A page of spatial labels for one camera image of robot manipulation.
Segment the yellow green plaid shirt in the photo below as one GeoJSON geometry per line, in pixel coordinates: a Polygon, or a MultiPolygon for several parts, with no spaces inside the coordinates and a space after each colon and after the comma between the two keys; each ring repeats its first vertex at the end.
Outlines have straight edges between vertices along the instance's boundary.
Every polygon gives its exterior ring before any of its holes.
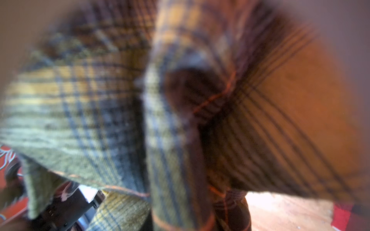
{"type": "Polygon", "coordinates": [[[36,36],[1,98],[2,207],[36,222],[86,185],[90,231],[249,231],[248,192],[369,205],[354,90],[282,2],[77,1],[36,36]]]}

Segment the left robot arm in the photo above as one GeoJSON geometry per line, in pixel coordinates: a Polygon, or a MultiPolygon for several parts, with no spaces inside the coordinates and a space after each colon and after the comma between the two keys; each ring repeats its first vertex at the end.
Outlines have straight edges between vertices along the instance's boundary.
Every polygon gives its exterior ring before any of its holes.
{"type": "MultiPolygon", "coordinates": [[[[31,224],[37,231],[85,231],[104,199],[99,190],[68,182],[31,224]]],[[[28,201],[21,164],[16,158],[1,170],[1,227],[27,219],[28,201]]]]}

